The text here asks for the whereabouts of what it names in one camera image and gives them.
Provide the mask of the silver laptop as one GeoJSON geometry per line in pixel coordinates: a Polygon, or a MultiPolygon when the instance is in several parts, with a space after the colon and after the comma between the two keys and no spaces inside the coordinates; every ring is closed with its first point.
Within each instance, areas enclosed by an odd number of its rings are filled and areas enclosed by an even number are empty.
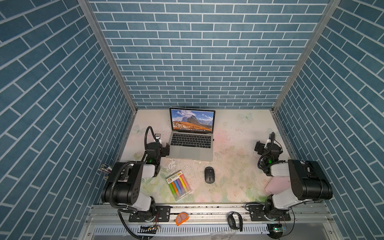
{"type": "Polygon", "coordinates": [[[172,159],[211,162],[216,111],[170,108],[172,159]]]}

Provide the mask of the black wireless mouse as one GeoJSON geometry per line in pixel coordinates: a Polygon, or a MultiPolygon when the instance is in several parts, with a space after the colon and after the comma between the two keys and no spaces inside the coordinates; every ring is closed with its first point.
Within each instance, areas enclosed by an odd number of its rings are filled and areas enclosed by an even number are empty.
{"type": "Polygon", "coordinates": [[[206,167],[205,171],[205,182],[207,184],[213,184],[215,182],[215,170],[212,167],[206,167]]]}

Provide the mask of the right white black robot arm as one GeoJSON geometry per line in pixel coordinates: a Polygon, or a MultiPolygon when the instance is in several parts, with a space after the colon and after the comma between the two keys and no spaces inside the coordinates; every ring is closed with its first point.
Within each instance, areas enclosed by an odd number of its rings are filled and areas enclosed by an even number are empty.
{"type": "Polygon", "coordinates": [[[268,140],[257,142],[258,168],[271,178],[263,207],[266,219],[274,221],[288,215],[290,208],[312,201],[330,200],[333,189],[316,161],[279,160],[283,149],[268,140]]]}

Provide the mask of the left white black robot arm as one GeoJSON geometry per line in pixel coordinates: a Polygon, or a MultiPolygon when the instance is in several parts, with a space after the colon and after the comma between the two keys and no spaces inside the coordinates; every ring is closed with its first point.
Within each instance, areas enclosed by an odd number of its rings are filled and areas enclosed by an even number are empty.
{"type": "Polygon", "coordinates": [[[140,162],[118,162],[108,175],[102,190],[104,203],[117,209],[119,219],[126,225],[124,214],[132,222],[168,222],[171,207],[157,206],[155,199],[141,192],[142,179],[154,178],[160,172],[161,159],[169,154],[170,145],[163,147],[151,126],[144,140],[145,152],[140,162]]]}

